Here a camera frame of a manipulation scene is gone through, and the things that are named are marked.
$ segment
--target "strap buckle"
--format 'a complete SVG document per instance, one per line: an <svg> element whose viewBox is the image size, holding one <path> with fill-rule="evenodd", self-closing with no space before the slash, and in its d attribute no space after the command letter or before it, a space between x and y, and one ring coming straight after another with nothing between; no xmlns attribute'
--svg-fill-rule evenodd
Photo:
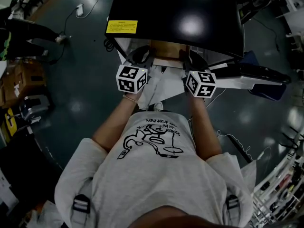
<svg viewBox="0 0 304 228"><path fill-rule="evenodd" d="M226 205L227 205L227 210L239 207L239 201L237 196L230 195L226 200Z"/></svg>
<svg viewBox="0 0 304 228"><path fill-rule="evenodd" d="M73 210L89 214L90 213L90 199L84 194L77 195L74 198Z"/></svg>

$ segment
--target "cube with fiducial markers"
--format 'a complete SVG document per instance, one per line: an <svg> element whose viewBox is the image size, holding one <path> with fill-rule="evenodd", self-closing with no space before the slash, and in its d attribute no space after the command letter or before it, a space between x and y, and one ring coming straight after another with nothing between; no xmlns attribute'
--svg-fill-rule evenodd
<svg viewBox="0 0 304 228"><path fill-rule="evenodd" d="M120 65L116 74L118 90L136 94L148 81L145 68Z"/></svg>
<svg viewBox="0 0 304 228"><path fill-rule="evenodd" d="M190 71L186 87L194 97L211 98L217 88L216 81L213 73Z"/></svg>

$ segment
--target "forearm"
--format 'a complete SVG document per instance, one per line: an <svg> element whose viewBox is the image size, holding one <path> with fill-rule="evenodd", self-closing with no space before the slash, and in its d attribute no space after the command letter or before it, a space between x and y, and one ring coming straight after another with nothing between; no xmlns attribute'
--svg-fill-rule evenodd
<svg viewBox="0 0 304 228"><path fill-rule="evenodd" d="M222 153L219 140L216 137L205 103L202 98L189 96L192 112L192 128L197 155L203 159Z"/></svg>
<svg viewBox="0 0 304 228"><path fill-rule="evenodd" d="M109 152L120 139L135 106L135 102L123 98L107 120L94 133L93 140Z"/></svg>

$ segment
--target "white shoe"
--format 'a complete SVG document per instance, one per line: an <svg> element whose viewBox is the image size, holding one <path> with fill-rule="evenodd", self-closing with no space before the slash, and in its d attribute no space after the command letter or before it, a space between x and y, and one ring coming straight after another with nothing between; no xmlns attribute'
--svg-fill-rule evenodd
<svg viewBox="0 0 304 228"><path fill-rule="evenodd" d="M47 57L48 56L48 50L44 50L43 53L42 53L42 56Z"/></svg>
<svg viewBox="0 0 304 228"><path fill-rule="evenodd" d="M61 44L61 42L63 42L66 38L67 36L63 35L63 36L58 36L55 40L58 44Z"/></svg>
<svg viewBox="0 0 304 228"><path fill-rule="evenodd" d="M153 111L155 111L155 112L163 111L162 102L156 103L156 104L154 105Z"/></svg>

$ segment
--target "wooden edge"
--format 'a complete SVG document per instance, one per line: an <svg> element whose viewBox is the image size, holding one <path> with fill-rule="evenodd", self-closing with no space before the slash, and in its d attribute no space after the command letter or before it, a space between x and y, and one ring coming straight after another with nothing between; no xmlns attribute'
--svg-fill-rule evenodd
<svg viewBox="0 0 304 228"><path fill-rule="evenodd" d="M51 5L55 2L56 0L47 0L45 1L27 20L29 21L36 21L42 14L45 13L45 11L51 7Z"/></svg>

